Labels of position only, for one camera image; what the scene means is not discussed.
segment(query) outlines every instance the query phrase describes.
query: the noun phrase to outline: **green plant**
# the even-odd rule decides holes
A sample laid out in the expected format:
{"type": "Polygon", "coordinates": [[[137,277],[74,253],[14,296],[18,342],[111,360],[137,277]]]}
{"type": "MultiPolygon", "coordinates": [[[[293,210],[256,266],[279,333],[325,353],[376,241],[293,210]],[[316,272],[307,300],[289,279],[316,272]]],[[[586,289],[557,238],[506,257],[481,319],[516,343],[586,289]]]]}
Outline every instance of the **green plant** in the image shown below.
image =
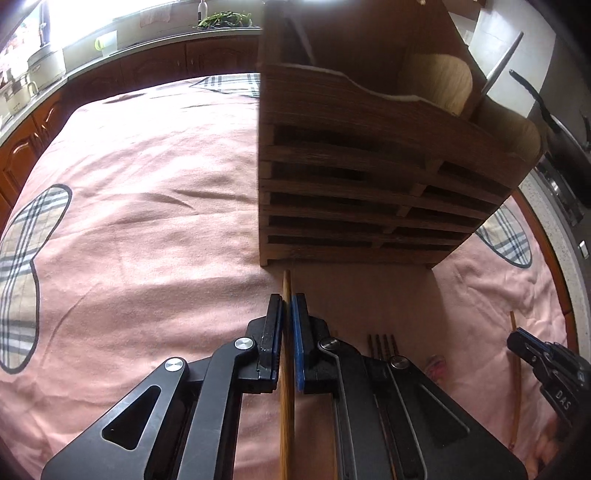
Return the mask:
{"type": "Polygon", "coordinates": [[[252,19],[250,14],[239,14],[230,10],[213,14],[199,22],[199,28],[240,28],[251,27],[252,19]]]}

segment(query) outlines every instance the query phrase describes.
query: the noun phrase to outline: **blue gripper pad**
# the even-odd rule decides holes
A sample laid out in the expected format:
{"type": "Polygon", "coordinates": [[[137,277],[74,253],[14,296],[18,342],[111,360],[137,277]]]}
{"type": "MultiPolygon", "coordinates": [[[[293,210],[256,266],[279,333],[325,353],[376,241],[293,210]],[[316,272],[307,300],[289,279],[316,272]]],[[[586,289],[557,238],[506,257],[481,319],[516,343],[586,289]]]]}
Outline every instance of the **blue gripper pad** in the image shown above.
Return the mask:
{"type": "Polygon", "coordinates": [[[295,385],[299,392],[304,391],[304,345],[301,338],[301,323],[298,302],[295,295],[291,298],[291,318],[294,326],[294,369],[295,385]]]}

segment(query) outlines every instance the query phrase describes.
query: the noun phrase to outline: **triangular cutout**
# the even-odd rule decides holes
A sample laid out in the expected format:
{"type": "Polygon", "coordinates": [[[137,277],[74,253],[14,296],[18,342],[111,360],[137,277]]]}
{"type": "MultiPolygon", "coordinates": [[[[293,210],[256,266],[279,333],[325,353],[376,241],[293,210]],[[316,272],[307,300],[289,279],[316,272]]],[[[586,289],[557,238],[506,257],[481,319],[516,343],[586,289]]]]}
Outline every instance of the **triangular cutout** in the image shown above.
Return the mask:
{"type": "Polygon", "coordinates": [[[416,392],[436,447],[444,448],[468,435],[468,428],[425,386],[417,385],[416,392]]]}
{"type": "Polygon", "coordinates": [[[126,450],[135,449],[159,396],[160,387],[152,385],[103,429],[103,438],[126,450]]]}

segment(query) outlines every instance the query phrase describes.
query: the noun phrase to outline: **chopstick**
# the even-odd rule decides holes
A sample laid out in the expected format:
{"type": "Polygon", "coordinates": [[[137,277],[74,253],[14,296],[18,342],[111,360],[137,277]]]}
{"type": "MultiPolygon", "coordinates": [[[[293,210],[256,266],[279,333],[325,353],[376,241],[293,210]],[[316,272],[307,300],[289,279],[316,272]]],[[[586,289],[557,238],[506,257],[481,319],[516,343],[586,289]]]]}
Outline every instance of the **chopstick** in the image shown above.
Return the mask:
{"type": "MultiPolygon", "coordinates": [[[[513,310],[510,311],[511,316],[511,329],[512,331],[517,330],[517,321],[515,320],[515,313],[513,310]]],[[[519,417],[521,415],[521,358],[515,354],[511,354],[511,366],[512,366],[512,379],[513,388],[515,391],[515,404],[513,407],[513,425],[511,426],[511,437],[509,438],[508,449],[510,452],[515,448],[517,442],[517,432],[519,430],[519,417]]]]}

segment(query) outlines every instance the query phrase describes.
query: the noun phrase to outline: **wooden chopstick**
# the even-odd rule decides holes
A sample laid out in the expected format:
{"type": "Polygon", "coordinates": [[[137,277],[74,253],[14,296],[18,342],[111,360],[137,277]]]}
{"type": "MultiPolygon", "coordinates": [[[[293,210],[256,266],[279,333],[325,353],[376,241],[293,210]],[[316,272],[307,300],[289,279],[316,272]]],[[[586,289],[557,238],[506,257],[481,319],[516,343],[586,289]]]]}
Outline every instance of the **wooden chopstick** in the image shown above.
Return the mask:
{"type": "MultiPolygon", "coordinates": [[[[509,315],[511,316],[511,329],[514,332],[517,330],[517,321],[515,320],[515,313],[513,310],[510,311],[509,315]]],[[[519,417],[521,415],[521,358],[519,358],[517,355],[511,354],[511,359],[515,404],[513,407],[513,425],[511,426],[511,437],[509,438],[509,445],[507,447],[510,452],[513,451],[513,448],[515,448],[515,443],[517,442],[519,417]]]]}
{"type": "Polygon", "coordinates": [[[294,345],[291,324],[291,272],[283,272],[283,300],[286,312],[283,321],[281,356],[279,364],[279,392],[281,401],[281,443],[280,443],[280,478],[291,480],[293,477],[294,445],[294,345]]]}

